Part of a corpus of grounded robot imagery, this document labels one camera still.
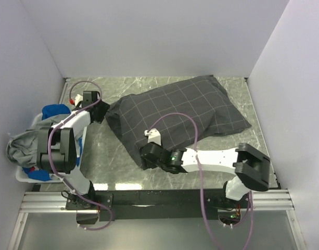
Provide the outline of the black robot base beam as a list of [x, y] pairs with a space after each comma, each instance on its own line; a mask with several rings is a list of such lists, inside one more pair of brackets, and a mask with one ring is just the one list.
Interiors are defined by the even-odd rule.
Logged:
[[223, 189], [205, 189], [203, 193], [197, 189], [96, 191], [92, 204], [68, 191], [61, 195], [67, 200], [66, 210], [76, 211], [81, 225], [109, 220], [200, 218], [202, 209], [208, 219], [217, 220], [220, 210], [249, 206], [246, 194], [235, 201], [226, 198]]

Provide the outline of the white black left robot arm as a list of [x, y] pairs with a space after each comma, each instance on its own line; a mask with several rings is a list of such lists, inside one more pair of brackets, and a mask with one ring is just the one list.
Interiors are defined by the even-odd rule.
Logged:
[[84, 91], [76, 110], [51, 127], [41, 128], [37, 136], [37, 159], [39, 169], [55, 175], [69, 189], [72, 196], [78, 196], [78, 203], [84, 209], [96, 205], [97, 197], [92, 182], [77, 166], [78, 135], [91, 123], [102, 123], [110, 105], [101, 100], [101, 92]]

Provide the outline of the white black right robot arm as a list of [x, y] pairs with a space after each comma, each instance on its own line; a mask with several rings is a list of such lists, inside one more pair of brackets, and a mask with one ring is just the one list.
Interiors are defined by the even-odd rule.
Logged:
[[169, 151], [154, 142], [141, 147], [142, 167], [160, 168], [172, 174], [202, 171], [223, 172], [234, 177], [224, 185], [221, 202], [234, 207], [249, 191], [269, 190], [270, 158], [248, 143], [221, 151], [191, 148]]

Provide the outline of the dark grey checked pillowcase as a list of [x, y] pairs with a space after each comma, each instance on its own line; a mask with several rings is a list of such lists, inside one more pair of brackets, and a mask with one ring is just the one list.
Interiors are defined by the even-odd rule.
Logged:
[[166, 149], [190, 146], [209, 136], [241, 133], [251, 127], [213, 75], [171, 83], [120, 98], [106, 121], [130, 157], [141, 167], [145, 130], [154, 127]]

